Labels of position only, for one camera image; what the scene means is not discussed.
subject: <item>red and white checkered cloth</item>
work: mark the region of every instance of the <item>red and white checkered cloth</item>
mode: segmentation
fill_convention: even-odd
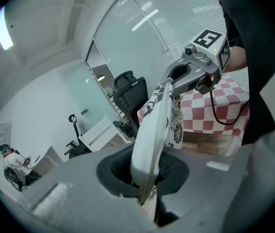
[[[214,107],[218,119],[225,123],[233,122],[242,105],[248,99],[248,93],[229,75],[223,74],[213,90]],[[213,115],[210,94],[203,96],[196,90],[184,94],[181,108],[184,119],[184,131],[209,134],[231,134],[243,137],[249,119],[249,105],[246,106],[234,125],[218,123]],[[137,112],[139,121],[144,115],[144,106]]]

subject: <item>white desk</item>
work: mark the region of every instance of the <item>white desk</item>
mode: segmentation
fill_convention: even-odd
[[[44,176],[45,174],[54,170],[62,163],[63,160],[53,149],[53,147],[49,147],[44,152],[42,152],[41,155],[38,154],[31,159],[31,166],[33,167],[33,170],[39,173],[41,176]]]

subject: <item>black mesh backrest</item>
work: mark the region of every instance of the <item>black mesh backrest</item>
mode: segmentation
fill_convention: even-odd
[[[143,77],[137,79],[135,83],[120,89],[114,95],[115,104],[127,116],[136,133],[139,128],[137,112],[147,101],[147,85]]]
[[[114,80],[114,89],[115,91],[119,91],[120,89],[126,87],[129,84],[133,84],[136,82],[136,77],[133,76],[132,71],[127,71],[119,75]]]

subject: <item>ceiling light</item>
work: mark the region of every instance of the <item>ceiling light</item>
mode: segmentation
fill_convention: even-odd
[[[149,15],[147,15],[146,17],[144,17],[133,29],[132,31],[137,30],[144,22],[147,21],[147,19],[151,18],[153,15],[155,15],[158,12],[158,10],[154,10],[152,12],[149,13]]]
[[[101,80],[103,80],[104,78],[105,78],[105,76],[100,75],[100,76],[98,76],[98,81],[101,81]]]
[[[0,10],[0,43],[5,50],[13,46],[5,21],[5,7]]]

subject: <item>person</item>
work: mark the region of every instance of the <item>person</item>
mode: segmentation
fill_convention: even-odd
[[[248,67],[250,116],[242,144],[275,129],[260,91],[275,73],[275,0],[219,0],[231,59],[226,72]]]
[[[8,144],[0,145],[0,151],[3,154],[3,166],[6,167],[16,167],[21,170],[25,175],[25,185],[28,186],[40,179],[41,176],[30,168],[30,160],[25,159],[16,151],[12,151]]]

